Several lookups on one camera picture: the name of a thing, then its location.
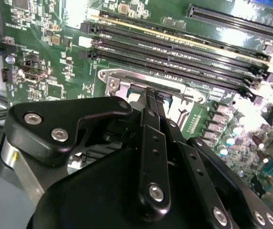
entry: silver screw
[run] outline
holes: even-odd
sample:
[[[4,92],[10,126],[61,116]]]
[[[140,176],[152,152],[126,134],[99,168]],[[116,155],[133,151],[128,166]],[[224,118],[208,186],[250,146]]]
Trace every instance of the silver screw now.
[[[28,113],[24,116],[24,120],[26,123],[31,125],[38,125],[42,122],[42,118],[40,115],[35,113]]]
[[[115,80],[111,80],[110,81],[110,87],[113,89],[113,90],[116,90],[119,88],[119,83],[116,82]]]
[[[155,117],[155,113],[154,113],[152,110],[149,110],[148,113],[149,113],[151,116]]]
[[[267,216],[269,222],[273,224],[273,216],[271,216],[271,214],[268,213],[268,212],[266,212],[265,214],[266,214],[266,216]]]
[[[173,120],[169,120],[169,123],[172,127],[176,127],[176,123]]]
[[[221,212],[220,209],[214,207],[213,210],[213,215],[216,218],[216,220],[218,220],[218,222],[222,225],[222,226],[226,226],[227,225],[227,218],[224,215],[223,212]]]
[[[56,128],[51,132],[51,137],[58,142],[65,142],[69,139],[69,134],[66,130]]]
[[[120,102],[119,102],[119,105],[120,105],[122,108],[125,108],[125,109],[128,108],[127,104],[126,104],[124,101],[120,101]]]
[[[254,211],[254,216],[256,218],[256,220],[261,224],[261,225],[265,225],[265,221],[264,218],[262,217],[262,215],[259,214],[259,212]]]
[[[161,202],[164,199],[164,193],[157,185],[149,186],[149,194],[157,202]]]
[[[6,56],[5,61],[6,61],[7,64],[14,64],[16,62],[16,58],[9,55],[9,56]]]
[[[243,172],[242,170],[238,171],[237,174],[238,174],[238,176],[241,177],[241,178],[244,177],[244,172]]]
[[[199,146],[202,146],[202,142],[200,142],[198,139],[195,140],[196,144],[198,144]]]

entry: ram slot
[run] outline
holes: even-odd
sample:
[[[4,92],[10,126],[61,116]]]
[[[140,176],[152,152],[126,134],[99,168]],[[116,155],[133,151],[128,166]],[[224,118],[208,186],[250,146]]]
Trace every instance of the ram slot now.
[[[214,77],[195,75],[192,73],[184,72],[182,70],[173,69],[170,67],[163,66],[162,64],[152,63],[148,60],[142,60],[140,58],[127,56],[125,54],[119,53],[116,50],[111,49],[99,49],[97,50],[97,56],[102,59],[107,59],[109,61],[114,61],[118,63],[123,63],[127,66],[135,66],[140,68],[145,68],[147,70],[153,71],[155,73],[167,74],[173,77],[188,78],[198,83],[208,84],[214,87],[225,88],[231,90],[232,92],[239,92],[244,86],[242,82],[233,80],[217,80]]]
[[[139,48],[137,46],[133,46],[130,44],[124,44],[122,42],[115,42],[109,40],[102,40],[101,45],[110,49],[115,49],[121,52],[127,53],[139,53],[143,54],[144,58],[148,58],[154,60],[155,62],[162,62],[163,65],[168,66],[177,66],[180,69],[186,69],[186,71],[199,72],[199,74],[214,76],[215,78],[224,78],[226,80],[238,80],[240,82],[246,78],[243,75],[239,75],[225,69],[218,69],[216,67],[211,67],[199,63],[192,63],[189,60],[184,60],[181,58],[168,56],[163,53],[153,52],[151,50],[146,50]]]
[[[247,34],[273,41],[273,27],[253,21],[236,18],[221,12],[191,5],[188,17],[219,27],[235,29]]]
[[[227,65],[229,68],[236,68],[245,72],[249,72],[250,69],[254,67],[258,67],[258,65],[251,64],[249,62],[239,61],[234,58],[225,57],[225,56],[212,53],[212,52],[205,52],[202,50],[191,48],[187,45],[182,45],[182,44],[177,44],[177,43],[172,43],[169,41],[157,39],[149,35],[139,34],[132,31],[126,31],[126,30],[122,30],[112,26],[106,26],[106,25],[100,25],[100,24],[98,24],[98,27],[99,27],[99,31],[97,33],[99,33],[101,37],[119,36],[125,39],[129,38],[138,42],[144,42],[144,44],[148,42],[154,46],[159,45],[163,48],[167,48],[173,51],[180,51],[182,55],[193,55],[195,58],[218,62],[219,64]]]
[[[249,50],[249,49],[234,46],[234,45],[229,45],[224,42],[215,41],[215,40],[212,40],[212,39],[209,39],[206,37],[195,36],[194,34],[188,33],[186,31],[179,31],[179,30],[171,29],[169,27],[155,24],[155,23],[152,23],[149,21],[143,21],[143,20],[139,20],[136,18],[129,18],[124,15],[116,14],[113,12],[107,12],[107,11],[101,11],[100,16],[107,17],[109,19],[122,21],[122,22],[125,22],[128,24],[136,25],[136,26],[147,28],[147,29],[154,30],[154,31],[162,31],[166,34],[170,34],[170,35],[173,35],[176,37],[190,39],[195,42],[204,43],[206,45],[210,45],[212,47],[216,47],[216,48],[220,48],[220,49],[230,50],[232,52],[237,52],[237,53],[240,53],[240,54],[243,54],[246,56],[250,56],[253,58],[257,58],[257,59],[261,59],[261,60],[269,60],[269,56],[265,55],[261,52],[256,52],[253,50]]]

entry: electrolytic capacitor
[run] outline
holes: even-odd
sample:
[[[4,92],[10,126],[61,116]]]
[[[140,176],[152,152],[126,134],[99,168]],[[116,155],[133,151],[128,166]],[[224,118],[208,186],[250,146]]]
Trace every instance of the electrolytic capacitor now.
[[[268,163],[269,159],[267,158],[267,156],[264,154],[264,152],[262,152],[261,150],[257,150],[257,156],[259,157],[259,159],[263,162],[263,163]]]
[[[232,146],[235,144],[235,139],[233,138],[233,136],[231,134],[226,133],[223,138],[226,141],[226,144],[228,146]]]
[[[258,146],[258,148],[260,148],[260,149],[264,148],[264,144],[258,136],[253,136],[252,140]]]
[[[221,145],[218,145],[217,146],[217,150],[219,151],[219,153],[222,155],[222,156],[226,156],[228,154],[228,151],[225,147],[225,145],[221,144]]]
[[[233,123],[230,125],[230,130],[232,131],[234,135],[239,135],[242,133],[243,129],[240,126],[238,126],[236,123]]]
[[[238,112],[238,113],[236,114],[236,119],[237,119],[237,121],[238,121],[241,125],[245,125],[245,123],[246,123],[246,117],[245,117],[244,114]]]

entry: motherboard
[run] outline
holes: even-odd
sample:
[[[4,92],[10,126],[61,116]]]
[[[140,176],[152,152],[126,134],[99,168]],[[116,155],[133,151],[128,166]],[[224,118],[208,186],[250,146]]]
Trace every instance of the motherboard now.
[[[164,93],[273,210],[273,0],[0,0],[10,105]],[[83,167],[121,147],[71,157]]]

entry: black mounting arm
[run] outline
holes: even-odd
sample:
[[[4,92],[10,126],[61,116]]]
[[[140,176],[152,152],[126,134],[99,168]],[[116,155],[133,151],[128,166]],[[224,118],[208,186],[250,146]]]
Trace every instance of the black mounting arm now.
[[[37,205],[30,229],[273,229],[273,212],[200,139],[186,141],[147,88],[141,111],[119,97],[18,104],[0,174]],[[68,175],[83,147],[121,149]]]

